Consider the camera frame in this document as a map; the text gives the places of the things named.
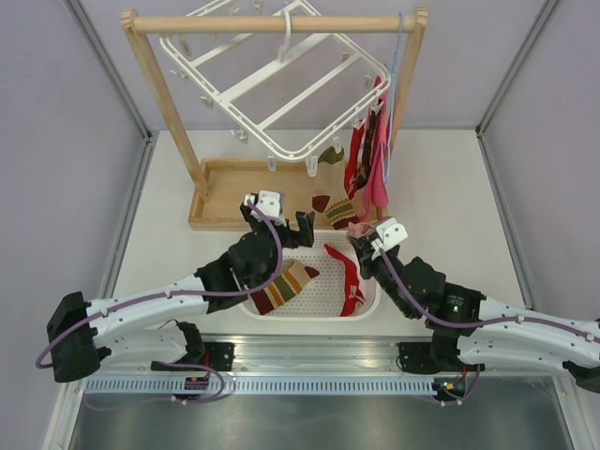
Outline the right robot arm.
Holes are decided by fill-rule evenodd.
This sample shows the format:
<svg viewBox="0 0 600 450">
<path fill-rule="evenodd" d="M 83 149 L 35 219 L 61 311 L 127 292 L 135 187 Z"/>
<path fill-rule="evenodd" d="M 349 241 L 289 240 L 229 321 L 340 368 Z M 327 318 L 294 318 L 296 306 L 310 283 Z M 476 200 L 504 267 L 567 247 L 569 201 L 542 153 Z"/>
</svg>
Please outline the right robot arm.
<svg viewBox="0 0 600 450">
<path fill-rule="evenodd" d="M 599 391 L 599 322 L 560 318 L 513 307 L 447 281 L 419 257 L 399 260 L 399 242 L 374 229 L 348 232 L 365 279 L 375 279 L 409 320 L 431 330 L 433 366 L 497 366 L 567 373 L 577 387 Z"/>
</svg>

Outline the pink sock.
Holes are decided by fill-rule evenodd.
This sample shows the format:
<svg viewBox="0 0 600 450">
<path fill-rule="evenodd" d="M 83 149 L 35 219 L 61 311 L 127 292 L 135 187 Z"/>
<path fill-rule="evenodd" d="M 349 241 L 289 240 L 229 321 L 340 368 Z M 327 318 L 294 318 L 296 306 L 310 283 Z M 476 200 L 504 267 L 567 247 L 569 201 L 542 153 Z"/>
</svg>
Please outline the pink sock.
<svg viewBox="0 0 600 450">
<path fill-rule="evenodd" d="M 348 226 L 347 237 L 360 239 L 373 232 L 373 227 L 366 222 L 350 223 Z"/>
</svg>

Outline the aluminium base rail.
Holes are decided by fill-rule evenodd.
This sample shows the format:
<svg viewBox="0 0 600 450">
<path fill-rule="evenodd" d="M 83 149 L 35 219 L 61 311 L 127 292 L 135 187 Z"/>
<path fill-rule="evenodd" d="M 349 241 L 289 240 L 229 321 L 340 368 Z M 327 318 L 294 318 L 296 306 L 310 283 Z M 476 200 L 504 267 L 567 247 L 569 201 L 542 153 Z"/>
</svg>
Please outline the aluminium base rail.
<svg viewBox="0 0 600 450">
<path fill-rule="evenodd" d="M 390 337 L 302 337 L 203 335 L 187 339 L 175 328 L 151 330 L 112 339 L 100 346 L 101 371 L 140 371 L 154 362 L 205 364 L 220 371 L 280 372 L 384 372 L 401 370 L 397 364 L 399 342 L 429 343 L 423 339 Z M 475 371 L 476 364 L 436 362 L 437 373 Z"/>
</svg>

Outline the brown yellow diamond sock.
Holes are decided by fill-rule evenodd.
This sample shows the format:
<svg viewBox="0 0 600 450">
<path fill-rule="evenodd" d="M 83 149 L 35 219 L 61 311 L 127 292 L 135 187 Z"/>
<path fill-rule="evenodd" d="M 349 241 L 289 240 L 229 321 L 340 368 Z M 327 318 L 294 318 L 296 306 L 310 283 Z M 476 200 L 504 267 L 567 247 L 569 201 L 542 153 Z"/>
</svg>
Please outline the brown yellow diamond sock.
<svg viewBox="0 0 600 450">
<path fill-rule="evenodd" d="M 360 167 L 358 168 L 357 187 L 359 189 L 363 188 L 368 182 L 368 178 L 371 171 L 371 153 L 373 148 L 373 140 L 376 131 L 379 127 L 379 121 L 380 114 L 378 112 L 372 112 L 367 122 L 361 153 L 361 163 Z"/>
</svg>

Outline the red bear sock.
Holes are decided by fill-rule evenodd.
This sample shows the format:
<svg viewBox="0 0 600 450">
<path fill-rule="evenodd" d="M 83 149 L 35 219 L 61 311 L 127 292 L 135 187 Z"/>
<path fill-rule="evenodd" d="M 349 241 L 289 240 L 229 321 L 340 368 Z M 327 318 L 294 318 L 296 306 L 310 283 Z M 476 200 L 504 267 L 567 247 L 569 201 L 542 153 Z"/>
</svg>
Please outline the red bear sock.
<svg viewBox="0 0 600 450">
<path fill-rule="evenodd" d="M 356 264 L 337 248 L 328 244 L 324 245 L 330 257 L 342 263 L 344 269 L 344 303 L 339 314 L 340 317 L 350 317 L 365 303 L 366 299 L 360 289 L 360 280 Z"/>
</svg>

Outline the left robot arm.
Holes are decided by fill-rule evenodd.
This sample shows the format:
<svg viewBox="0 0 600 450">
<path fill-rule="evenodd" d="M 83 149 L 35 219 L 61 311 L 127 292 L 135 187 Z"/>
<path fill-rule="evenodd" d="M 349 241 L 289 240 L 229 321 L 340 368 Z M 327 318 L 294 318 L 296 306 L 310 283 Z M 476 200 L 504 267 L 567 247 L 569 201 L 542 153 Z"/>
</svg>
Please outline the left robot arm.
<svg viewBox="0 0 600 450">
<path fill-rule="evenodd" d="M 124 339 L 161 322 L 208 315 L 245 302 L 282 273 L 286 248 L 312 248 L 314 212 L 297 212 L 292 229 L 283 216 L 282 195 L 248 194 L 240 212 L 249 232 L 216 260 L 165 287 L 130 296 L 87 300 L 65 295 L 46 325 L 48 345 L 38 369 L 50 369 L 57 383 L 84 379 L 130 351 Z"/>
</svg>

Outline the beige striped sock maroon toe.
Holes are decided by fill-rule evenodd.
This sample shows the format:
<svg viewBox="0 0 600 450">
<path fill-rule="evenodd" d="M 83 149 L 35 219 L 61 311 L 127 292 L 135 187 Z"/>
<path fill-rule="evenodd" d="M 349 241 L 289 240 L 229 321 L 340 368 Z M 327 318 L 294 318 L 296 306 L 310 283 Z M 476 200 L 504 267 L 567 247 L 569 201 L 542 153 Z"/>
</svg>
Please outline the beige striped sock maroon toe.
<svg viewBox="0 0 600 450">
<path fill-rule="evenodd" d="M 285 306 L 320 275 L 320 271 L 296 259 L 283 262 L 281 273 L 264 289 L 250 298 L 260 315 L 267 315 Z"/>
</svg>

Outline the white clip drying hanger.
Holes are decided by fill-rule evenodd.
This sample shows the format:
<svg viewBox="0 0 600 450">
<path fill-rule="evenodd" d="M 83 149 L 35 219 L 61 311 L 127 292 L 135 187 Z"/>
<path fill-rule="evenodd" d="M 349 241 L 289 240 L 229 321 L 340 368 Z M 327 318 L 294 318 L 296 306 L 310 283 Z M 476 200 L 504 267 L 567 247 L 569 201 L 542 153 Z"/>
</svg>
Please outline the white clip drying hanger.
<svg viewBox="0 0 600 450">
<path fill-rule="evenodd" d="M 384 100 L 391 75 L 344 34 L 294 31 L 294 19 L 320 17 L 309 2 L 291 1 L 273 15 L 285 22 L 281 37 L 209 32 L 191 45 L 184 33 L 166 33 L 159 43 L 204 103 L 234 121 L 238 140 L 255 138 L 271 167 L 304 163 L 315 175 L 322 148 L 341 149 L 339 132 Z"/>
</svg>

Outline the wooden clothes rack frame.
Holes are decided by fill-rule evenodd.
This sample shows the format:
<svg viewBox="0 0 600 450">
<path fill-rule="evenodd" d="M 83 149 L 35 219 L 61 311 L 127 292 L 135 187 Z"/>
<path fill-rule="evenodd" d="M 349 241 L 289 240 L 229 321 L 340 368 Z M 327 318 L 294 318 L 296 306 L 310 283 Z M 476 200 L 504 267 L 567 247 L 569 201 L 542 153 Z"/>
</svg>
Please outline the wooden clothes rack frame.
<svg viewBox="0 0 600 450">
<path fill-rule="evenodd" d="M 208 107 L 202 99 L 203 90 L 194 82 L 188 81 L 205 106 L 224 113 L 232 121 L 230 138 L 243 145 L 245 155 L 226 157 L 218 142 L 201 143 L 190 140 L 150 42 L 151 36 L 157 36 L 159 41 L 160 36 L 166 33 L 184 33 L 188 36 L 191 45 L 197 44 L 199 38 L 209 32 L 217 32 L 221 35 L 267 34 L 280 38 L 286 29 L 282 19 L 274 17 L 273 13 L 264 15 L 256 12 L 252 15 L 237 15 L 233 11 L 231 2 L 215 1 L 185 16 L 150 17 L 140 15 L 133 9 L 126 9 L 121 14 L 121 24 L 193 183 L 194 192 L 187 219 L 192 229 L 244 230 L 247 223 L 240 213 L 240 204 L 247 194 L 267 189 L 285 194 L 283 212 L 287 218 L 294 218 L 297 211 L 314 211 L 317 228 L 334 230 L 327 218 L 312 208 L 311 197 L 317 173 L 309 175 L 304 163 L 280 161 L 275 167 L 269 166 L 267 149 L 253 137 L 247 138 L 244 142 L 238 140 L 232 133 L 237 127 L 234 121 L 218 106 Z M 406 108 L 427 24 L 428 10 L 424 7 L 415 9 L 411 15 L 404 16 L 403 19 L 391 154 Z M 344 34 L 385 65 L 389 73 L 391 71 L 399 29 L 398 15 L 326 16 L 321 14 L 318 18 L 296 18 L 292 25 L 296 32 Z M 378 110 L 379 106 L 376 106 L 363 111 L 356 125 L 346 126 L 337 135 L 341 145 L 341 149 L 337 152 L 343 152 L 345 168 L 350 155 L 353 128 L 358 128 L 362 124 L 367 126 L 370 114 L 377 113 Z M 363 221 L 361 216 L 364 211 L 364 191 L 365 187 L 357 188 L 351 200 L 358 222 Z M 367 221 L 381 218 L 386 208 L 387 206 L 384 208 L 372 206 Z"/>
</svg>

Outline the red sock white pattern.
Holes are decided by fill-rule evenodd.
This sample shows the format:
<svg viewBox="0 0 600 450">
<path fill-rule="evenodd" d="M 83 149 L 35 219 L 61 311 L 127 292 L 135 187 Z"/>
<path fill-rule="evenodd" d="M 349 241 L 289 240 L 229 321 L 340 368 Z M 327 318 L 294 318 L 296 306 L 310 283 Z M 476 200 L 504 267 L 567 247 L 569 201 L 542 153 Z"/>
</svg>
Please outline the red sock white pattern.
<svg viewBox="0 0 600 450">
<path fill-rule="evenodd" d="M 352 129 L 352 137 L 350 142 L 350 155 L 346 164 L 344 173 L 344 188 L 349 198 L 352 200 L 357 192 L 358 180 L 358 157 L 361 150 L 361 145 L 366 131 L 366 125 L 362 124 L 359 127 Z"/>
</svg>

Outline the white perforated plastic basket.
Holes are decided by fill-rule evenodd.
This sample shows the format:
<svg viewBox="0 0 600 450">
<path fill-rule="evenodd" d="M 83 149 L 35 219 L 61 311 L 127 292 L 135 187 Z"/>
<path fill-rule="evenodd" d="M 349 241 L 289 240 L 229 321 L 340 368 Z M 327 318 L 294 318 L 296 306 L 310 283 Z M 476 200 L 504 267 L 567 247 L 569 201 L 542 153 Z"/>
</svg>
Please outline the white perforated plastic basket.
<svg viewBox="0 0 600 450">
<path fill-rule="evenodd" d="M 381 290 L 373 280 L 359 279 L 357 282 L 357 305 L 347 316 L 342 314 L 346 302 L 345 264 L 330 255 L 330 246 L 341 255 L 357 263 L 354 250 L 344 231 L 316 231 L 313 247 L 285 249 L 285 259 L 294 258 L 320 272 L 306 288 L 281 307 L 262 315 L 249 299 L 239 308 L 250 318 L 262 321 L 295 322 L 347 322 L 368 317 L 379 305 Z"/>
</svg>

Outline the pink towel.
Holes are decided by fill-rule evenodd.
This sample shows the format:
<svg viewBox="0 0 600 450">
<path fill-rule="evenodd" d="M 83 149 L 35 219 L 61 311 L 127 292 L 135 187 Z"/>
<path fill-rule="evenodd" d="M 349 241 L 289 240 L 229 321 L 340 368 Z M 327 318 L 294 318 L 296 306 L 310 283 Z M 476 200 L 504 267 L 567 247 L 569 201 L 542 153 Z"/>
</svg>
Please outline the pink towel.
<svg viewBox="0 0 600 450">
<path fill-rule="evenodd" d="M 384 92 L 378 103 L 378 119 L 373 131 L 370 150 L 370 172 L 365 185 L 363 195 L 363 215 L 361 219 L 367 221 L 370 216 L 372 206 L 376 208 L 384 208 L 389 203 L 387 189 L 384 183 L 384 168 L 383 161 L 387 154 L 387 99 L 388 93 Z"/>
</svg>

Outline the beige striped sock olive toe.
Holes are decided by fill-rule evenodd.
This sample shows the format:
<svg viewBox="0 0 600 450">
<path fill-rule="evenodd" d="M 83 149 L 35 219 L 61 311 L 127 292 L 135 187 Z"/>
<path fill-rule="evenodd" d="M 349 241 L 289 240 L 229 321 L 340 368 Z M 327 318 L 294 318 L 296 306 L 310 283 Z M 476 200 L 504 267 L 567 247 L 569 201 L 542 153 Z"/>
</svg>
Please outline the beige striped sock olive toe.
<svg viewBox="0 0 600 450">
<path fill-rule="evenodd" d="M 344 175 L 343 152 L 337 152 L 333 146 L 326 148 L 318 158 L 311 204 L 335 230 L 347 229 L 358 222 L 353 203 L 344 187 Z"/>
</svg>

